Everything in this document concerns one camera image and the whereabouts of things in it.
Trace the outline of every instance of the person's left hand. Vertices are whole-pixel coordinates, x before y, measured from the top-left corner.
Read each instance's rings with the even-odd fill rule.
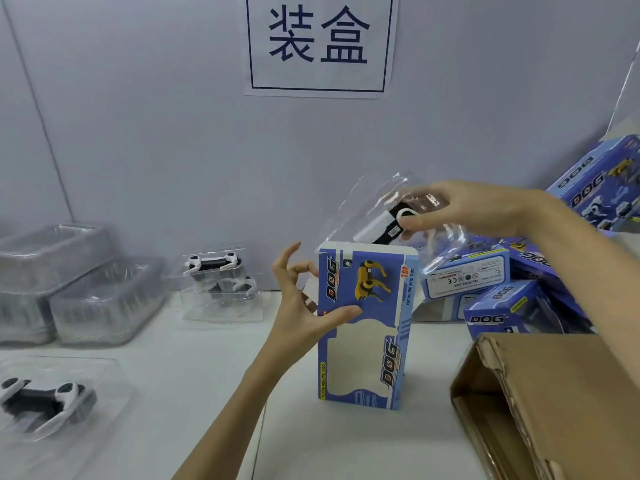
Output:
[[[322,317],[312,313],[316,304],[306,305],[307,297],[296,284],[301,273],[318,277],[318,270],[311,261],[289,266],[289,259],[299,248],[300,242],[296,242],[285,249],[272,267],[282,290],[282,301],[259,358],[279,376],[309,352],[325,333],[362,313],[359,306],[343,306]]]

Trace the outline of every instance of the white table surface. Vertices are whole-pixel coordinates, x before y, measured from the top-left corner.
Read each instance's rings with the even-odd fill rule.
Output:
[[[399,411],[317,398],[314,348],[267,402],[254,480],[485,480],[449,400],[463,324],[411,328]]]
[[[280,294],[269,300],[265,322],[185,330],[166,306],[129,344],[105,349],[0,349],[18,355],[115,358],[136,395],[111,428],[96,457],[76,480],[169,480],[224,407],[264,343]],[[238,475],[252,478],[261,421]]]

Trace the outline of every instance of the forearm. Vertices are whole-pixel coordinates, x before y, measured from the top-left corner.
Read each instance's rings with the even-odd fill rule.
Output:
[[[247,369],[240,386],[173,480],[236,478],[260,412],[278,381],[277,375],[259,359]]]
[[[536,194],[526,216],[528,237],[640,387],[640,262],[551,196]]]

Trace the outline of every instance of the white paper sign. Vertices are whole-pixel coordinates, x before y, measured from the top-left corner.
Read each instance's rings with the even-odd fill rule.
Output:
[[[247,95],[380,98],[398,0],[240,0]]]

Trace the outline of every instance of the brown cardboard box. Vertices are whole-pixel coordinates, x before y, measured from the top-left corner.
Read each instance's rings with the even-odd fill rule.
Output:
[[[640,390],[597,335],[482,335],[451,400],[491,479],[640,479]]]

